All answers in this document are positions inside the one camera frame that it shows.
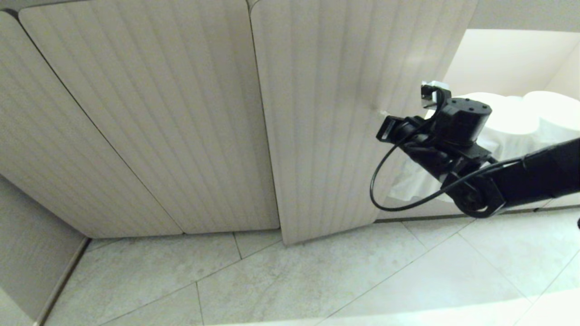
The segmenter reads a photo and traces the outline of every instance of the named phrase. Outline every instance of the wall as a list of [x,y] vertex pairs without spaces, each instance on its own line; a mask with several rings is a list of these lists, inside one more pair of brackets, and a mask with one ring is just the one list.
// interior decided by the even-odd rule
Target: wall
[[0,323],[38,321],[85,241],[0,176]]
[[479,0],[468,28],[580,32],[578,0]]
[[524,96],[544,89],[579,42],[580,33],[467,30],[443,81],[455,96]]
[[572,50],[545,90],[580,100],[580,44]]

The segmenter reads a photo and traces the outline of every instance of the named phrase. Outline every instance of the white cabinet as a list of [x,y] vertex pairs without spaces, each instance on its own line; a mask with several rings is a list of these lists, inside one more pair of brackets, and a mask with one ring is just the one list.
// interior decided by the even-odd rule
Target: white cabinet
[[[261,0],[251,11],[284,242],[372,223],[372,173],[389,148],[378,110],[417,114],[477,1]],[[396,171],[389,170],[387,175]],[[389,182],[377,181],[386,193]]]
[[89,237],[180,234],[0,12],[0,174]]
[[244,0],[94,0],[23,25],[186,233],[279,226]]

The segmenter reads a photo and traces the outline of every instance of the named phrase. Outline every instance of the black robotic arm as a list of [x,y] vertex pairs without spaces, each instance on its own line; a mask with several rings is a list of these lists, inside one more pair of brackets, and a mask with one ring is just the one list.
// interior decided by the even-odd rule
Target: black robotic arm
[[[488,105],[452,98],[451,92],[436,86],[424,85],[421,93],[423,99],[437,94],[431,118],[388,116],[376,136],[395,144],[371,180],[371,200],[379,209],[402,211],[447,193],[465,214],[486,218],[508,207],[580,192],[580,138],[498,162],[476,143],[491,114]],[[376,202],[375,177],[396,148],[439,180],[441,190],[404,207]]]

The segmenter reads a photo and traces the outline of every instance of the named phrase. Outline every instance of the white cloth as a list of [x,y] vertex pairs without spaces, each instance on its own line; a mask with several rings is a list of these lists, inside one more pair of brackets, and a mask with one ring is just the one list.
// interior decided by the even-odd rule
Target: white cloth
[[[580,137],[580,101],[552,92],[531,92],[524,97],[490,93],[464,96],[488,104],[492,109],[477,143],[498,161],[518,157],[551,144]],[[441,183],[411,159],[399,169],[389,196],[410,201],[427,197]],[[438,200],[453,202],[443,194]]]

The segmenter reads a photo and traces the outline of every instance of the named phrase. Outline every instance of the floor tile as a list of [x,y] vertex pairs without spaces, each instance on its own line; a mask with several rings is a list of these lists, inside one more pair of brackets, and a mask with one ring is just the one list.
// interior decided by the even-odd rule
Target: floor tile
[[314,324],[424,252],[401,223],[279,242],[198,283],[204,321]]
[[119,240],[83,256],[46,325],[100,325],[239,259],[231,233]]
[[459,234],[528,299],[537,299],[580,249],[580,209],[479,219]]
[[452,218],[409,221],[403,224],[427,249],[432,249],[474,220],[474,218]]
[[195,326],[203,325],[200,301],[194,284],[149,303],[103,326]]
[[234,235],[242,258],[282,240],[280,230],[235,232]]
[[121,238],[104,238],[104,239],[91,239],[89,245],[86,247],[86,251],[87,252],[91,252],[95,249],[99,249],[102,248],[106,245],[110,245],[114,242],[119,241]]
[[296,320],[261,321],[256,323],[219,324],[219,326],[311,326],[322,322],[324,318],[304,318]]
[[580,253],[554,280],[517,326],[580,325]]
[[329,325],[512,325],[530,306],[459,235],[347,305]]
[[2,325],[13,326],[28,326],[35,325],[36,316],[29,316],[17,302],[14,297],[10,296],[0,288],[0,320],[3,320]]

